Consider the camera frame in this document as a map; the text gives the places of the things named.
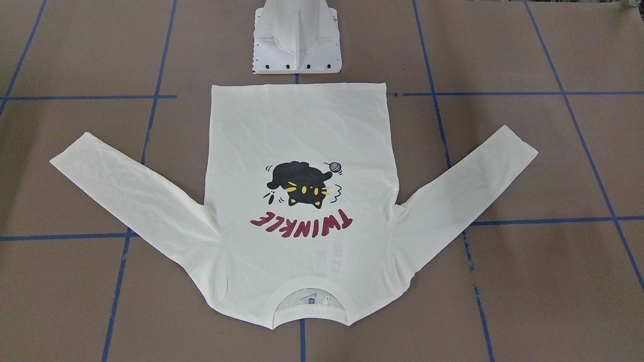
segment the cat face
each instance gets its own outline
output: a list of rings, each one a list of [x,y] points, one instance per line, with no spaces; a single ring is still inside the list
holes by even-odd
[[[273,179],[266,186],[271,190],[278,187],[284,189],[289,196],[289,206],[301,203],[319,209],[324,197],[329,194],[324,182],[332,175],[331,171],[322,173],[307,162],[292,161],[275,166]]]

